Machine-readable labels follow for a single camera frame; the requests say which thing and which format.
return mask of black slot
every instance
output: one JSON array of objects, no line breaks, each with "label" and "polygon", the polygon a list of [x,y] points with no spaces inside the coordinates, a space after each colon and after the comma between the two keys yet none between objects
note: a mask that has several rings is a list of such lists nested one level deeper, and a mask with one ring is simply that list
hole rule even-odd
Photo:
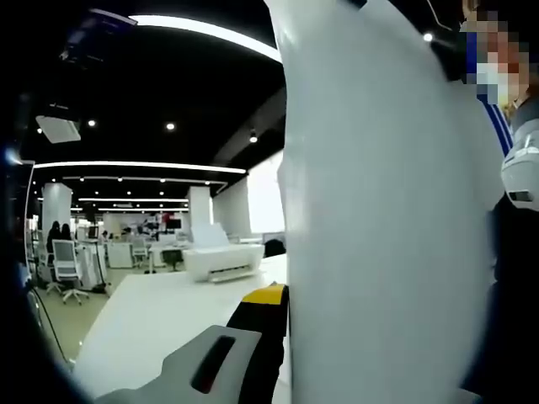
[{"label": "black slot", "polygon": [[213,344],[208,354],[196,370],[191,386],[201,393],[208,394],[213,382],[219,373],[219,369],[230,352],[235,339],[232,337],[219,337]]}]

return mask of white table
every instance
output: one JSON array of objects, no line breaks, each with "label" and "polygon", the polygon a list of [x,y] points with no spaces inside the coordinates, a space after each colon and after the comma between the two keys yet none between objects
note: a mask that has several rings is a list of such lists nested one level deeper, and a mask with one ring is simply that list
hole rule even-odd
[{"label": "white table", "polygon": [[[226,325],[246,294],[273,281],[286,282],[286,255],[225,284],[196,284],[186,273],[128,275],[84,339],[73,374],[93,398],[138,388],[160,375],[166,356],[210,325]],[[273,403],[290,403],[289,368],[286,337]]]}]

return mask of black ceiling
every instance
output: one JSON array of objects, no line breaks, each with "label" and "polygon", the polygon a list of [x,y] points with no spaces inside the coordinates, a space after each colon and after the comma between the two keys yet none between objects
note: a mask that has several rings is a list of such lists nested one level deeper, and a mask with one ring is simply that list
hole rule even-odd
[{"label": "black ceiling", "polygon": [[[434,31],[455,40],[456,35],[435,23],[427,0],[393,0],[420,31]],[[462,20],[461,2],[432,0],[441,23],[454,29]],[[217,24],[275,46],[270,16],[263,0],[176,0],[138,2],[86,2],[66,5],[47,2],[27,15],[13,34],[27,38],[15,52],[25,80],[23,90],[32,94],[28,130],[21,147],[23,159],[37,162],[123,160],[211,164],[219,149],[248,117],[271,95],[285,86],[282,65],[241,46],[207,35],[135,27],[113,44],[101,66],[83,70],[59,60],[70,32],[80,25],[89,8],[121,15],[163,14]],[[450,79],[460,76],[460,59],[454,50],[433,45]],[[48,105],[66,105],[80,123],[82,139],[51,144],[37,133],[35,116]],[[97,125],[88,127],[88,120]],[[165,123],[177,129],[168,132]],[[248,145],[230,167],[250,168],[284,145],[285,118],[259,142]],[[242,175],[191,170],[130,167],[64,167],[35,170],[37,196],[51,178],[110,176],[194,178],[233,183]],[[105,197],[183,198],[189,183],[65,180],[76,198]],[[212,193],[221,188],[211,185]]]}]

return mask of gray device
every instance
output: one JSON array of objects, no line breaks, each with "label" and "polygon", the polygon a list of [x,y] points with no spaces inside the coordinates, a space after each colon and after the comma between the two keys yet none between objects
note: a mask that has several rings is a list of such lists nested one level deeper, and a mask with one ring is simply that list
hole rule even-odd
[{"label": "gray device", "polygon": [[211,326],[163,361],[138,389],[120,389],[97,404],[237,404],[260,332]]}]

